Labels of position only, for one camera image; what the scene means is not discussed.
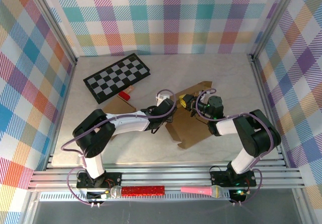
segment red object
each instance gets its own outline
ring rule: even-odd
[[[125,186],[122,187],[122,196],[153,196],[165,195],[164,186]]]
[[[125,101],[128,101],[128,100],[130,100],[130,95],[129,94],[126,94],[124,91],[121,91],[120,93],[119,93],[119,96],[121,97],[121,98],[123,98]]]

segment white table surface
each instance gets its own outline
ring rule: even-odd
[[[81,57],[76,66],[64,113],[53,166],[76,166],[81,163],[77,154],[66,153],[60,147],[72,138],[72,131],[95,109],[97,104],[83,79],[115,63],[122,57]],[[201,81],[212,81],[224,104],[225,115],[250,112],[264,107],[245,54],[181,54],[142,55],[151,75],[134,84],[129,102],[137,109],[155,105],[155,94],[161,89],[179,92]],[[103,152],[104,163],[156,163],[229,161],[242,149],[236,134],[211,136],[191,148],[177,146],[162,126],[156,134],[129,132],[116,136]],[[273,150],[267,158],[277,158]]]

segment red sparkly microphone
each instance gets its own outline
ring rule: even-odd
[[[114,186],[111,189],[111,196],[120,198],[121,196],[156,196],[165,195],[164,186]]]

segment checkered board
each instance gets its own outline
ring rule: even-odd
[[[131,54],[87,77],[84,82],[100,104],[149,75],[150,69],[136,54]]]

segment cardboard box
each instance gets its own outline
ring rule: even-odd
[[[205,125],[207,123],[206,120],[197,116],[202,121],[200,122],[195,117],[190,117],[191,112],[188,112],[181,106],[179,96],[184,94],[198,96],[200,91],[211,88],[211,85],[212,82],[204,81],[176,93],[178,109],[174,114],[173,122],[167,123],[166,128],[173,140],[181,142],[178,146],[183,149],[190,148],[205,138],[210,137],[211,133],[208,130],[208,126]]]
[[[103,112],[111,114],[125,114],[136,112],[136,108],[121,98],[119,95],[114,97],[105,107]]]

